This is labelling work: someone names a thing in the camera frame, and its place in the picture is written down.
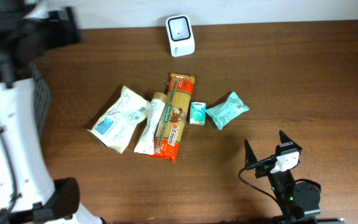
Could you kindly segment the white beige tube pack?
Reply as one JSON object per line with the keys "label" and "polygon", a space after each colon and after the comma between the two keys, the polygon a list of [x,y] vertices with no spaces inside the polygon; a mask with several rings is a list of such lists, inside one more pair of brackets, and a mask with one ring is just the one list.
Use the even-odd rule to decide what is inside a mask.
{"label": "white beige tube pack", "polygon": [[144,128],[144,131],[134,148],[134,152],[148,155],[154,154],[155,132],[157,130],[158,122],[160,121],[162,113],[165,109],[166,100],[166,94],[161,92],[154,93],[151,101],[149,115],[147,117],[146,127]]}

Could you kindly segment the orange spaghetti pack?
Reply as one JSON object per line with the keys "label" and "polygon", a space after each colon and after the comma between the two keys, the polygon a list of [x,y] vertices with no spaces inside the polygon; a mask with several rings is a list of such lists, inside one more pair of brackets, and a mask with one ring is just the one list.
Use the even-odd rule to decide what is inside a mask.
{"label": "orange spaghetti pack", "polygon": [[172,73],[167,89],[167,101],[157,126],[155,150],[151,157],[176,161],[184,132],[195,77]]}

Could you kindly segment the white cream food pouch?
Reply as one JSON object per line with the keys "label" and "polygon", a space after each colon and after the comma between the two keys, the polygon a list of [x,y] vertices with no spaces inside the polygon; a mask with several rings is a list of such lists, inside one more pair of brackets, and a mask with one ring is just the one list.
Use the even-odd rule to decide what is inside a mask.
{"label": "white cream food pouch", "polygon": [[102,145],[122,154],[136,126],[147,119],[151,102],[123,86],[118,100],[97,120],[90,132]]}

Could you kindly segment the kleenex tissue pocket pack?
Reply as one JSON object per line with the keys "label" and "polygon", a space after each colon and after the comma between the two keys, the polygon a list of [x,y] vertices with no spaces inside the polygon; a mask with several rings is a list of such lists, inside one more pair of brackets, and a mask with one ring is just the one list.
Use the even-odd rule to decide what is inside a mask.
{"label": "kleenex tissue pocket pack", "polygon": [[191,102],[190,106],[190,124],[204,125],[206,122],[206,103]]}

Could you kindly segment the teal wet wipes pack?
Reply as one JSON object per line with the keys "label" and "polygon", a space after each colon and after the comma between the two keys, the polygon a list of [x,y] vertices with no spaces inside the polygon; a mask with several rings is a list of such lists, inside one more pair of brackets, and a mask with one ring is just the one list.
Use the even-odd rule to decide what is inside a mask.
{"label": "teal wet wipes pack", "polygon": [[246,111],[249,111],[249,107],[235,92],[232,92],[224,103],[208,108],[206,114],[212,118],[216,127],[222,130],[230,121]]}

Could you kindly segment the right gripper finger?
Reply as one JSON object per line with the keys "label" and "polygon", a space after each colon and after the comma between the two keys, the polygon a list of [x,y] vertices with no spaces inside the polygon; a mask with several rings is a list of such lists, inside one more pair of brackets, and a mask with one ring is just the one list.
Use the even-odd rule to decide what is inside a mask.
{"label": "right gripper finger", "polygon": [[247,139],[244,140],[244,146],[246,154],[245,168],[254,168],[254,164],[257,163],[257,158]]}
{"label": "right gripper finger", "polygon": [[302,151],[302,147],[291,140],[282,130],[279,130],[279,136],[281,144],[278,145],[278,152]]}

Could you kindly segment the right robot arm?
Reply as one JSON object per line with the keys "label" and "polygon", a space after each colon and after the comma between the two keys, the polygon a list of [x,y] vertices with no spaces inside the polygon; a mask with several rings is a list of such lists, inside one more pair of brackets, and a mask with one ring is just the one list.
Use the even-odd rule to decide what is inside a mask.
{"label": "right robot arm", "polygon": [[[277,223],[316,223],[319,208],[321,185],[310,179],[294,179],[291,170],[300,163],[302,147],[279,131],[280,144],[275,154],[257,160],[248,140],[244,141],[245,166],[238,177],[248,187],[270,197],[280,208],[282,216],[275,217]],[[272,194],[248,183],[242,178],[245,170],[254,170],[255,177],[267,177]]]}

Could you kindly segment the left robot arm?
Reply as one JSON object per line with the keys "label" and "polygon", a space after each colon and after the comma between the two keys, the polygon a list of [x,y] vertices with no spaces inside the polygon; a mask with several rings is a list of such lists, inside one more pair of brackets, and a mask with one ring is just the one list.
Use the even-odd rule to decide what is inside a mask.
{"label": "left robot arm", "polygon": [[35,122],[29,65],[81,40],[73,8],[0,1],[0,223],[102,223],[80,202],[76,179],[53,179]]}

